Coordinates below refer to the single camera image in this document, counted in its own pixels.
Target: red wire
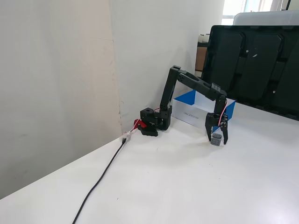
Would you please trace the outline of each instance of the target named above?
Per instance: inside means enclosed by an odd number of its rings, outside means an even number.
[[[220,125],[222,115],[223,115],[223,113],[224,113],[224,111],[225,111],[225,109],[226,109],[227,106],[228,106],[228,100],[226,100],[225,107],[224,107],[224,109],[223,109],[223,111],[222,111],[222,113],[221,113],[221,115],[220,115],[219,122],[218,122],[218,126]]]

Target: red clamp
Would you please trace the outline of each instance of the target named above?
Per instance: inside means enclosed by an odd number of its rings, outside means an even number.
[[[142,128],[147,127],[147,125],[145,123],[143,123],[141,119],[136,119],[134,121],[134,128],[133,128],[133,130],[135,130],[136,128],[138,128],[138,125],[140,125]]]

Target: white box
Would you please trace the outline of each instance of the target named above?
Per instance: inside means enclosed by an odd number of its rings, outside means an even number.
[[[195,90],[181,95],[172,102],[172,116],[182,120],[190,125],[206,130],[206,114],[213,112],[215,101],[211,101],[204,95]],[[228,99],[228,106],[226,107],[226,115],[228,120],[233,117],[235,108],[235,101]],[[212,132],[217,131],[219,127],[214,127]]]

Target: brown box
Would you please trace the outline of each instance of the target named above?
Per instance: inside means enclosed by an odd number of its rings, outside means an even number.
[[[198,47],[196,53],[196,62],[195,62],[195,70],[202,71],[206,58],[206,48]]]

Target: black cable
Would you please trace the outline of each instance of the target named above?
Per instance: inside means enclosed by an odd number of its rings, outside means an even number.
[[[127,139],[122,139],[121,146],[119,147],[119,149],[116,151],[116,153],[115,153],[114,156],[112,157],[110,163],[109,163],[108,166],[106,167],[106,169],[105,169],[105,171],[103,172],[102,176],[99,178],[99,180],[96,182],[96,184],[93,186],[93,188],[91,188],[91,190],[90,190],[90,191],[88,192],[88,194],[86,195],[86,197],[85,197],[85,199],[84,199],[84,201],[83,201],[83,203],[82,203],[82,205],[81,205],[81,207],[80,207],[80,209],[79,209],[79,211],[78,211],[78,213],[77,213],[77,215],[76,215],[76,217],[75,217],[75,219],[74,219],[74,221],[73,221],[72,224],[75,224],[75,223],[76,223],[76,221],[77,221],[77,219],[78,219],[78,217],[79,217],[79,215],[80,215],[80,212],[81,212],[81,210],[83,209],[83,206],[84,206],[85,202],[87,201],[89,195],[90,195],[90,194],[92,193],[92,191],[96,188],[96,186],[99,184],[99,182],[103,179],[105,173],[106,173],[107,170],[109,169],[111,163],[113,162],[113,160],[114,160],[115,157],[117,156],[118,152],[119,152],[120,149],[123,147],[123,145],[126,143],[126,140],[127,140]]]

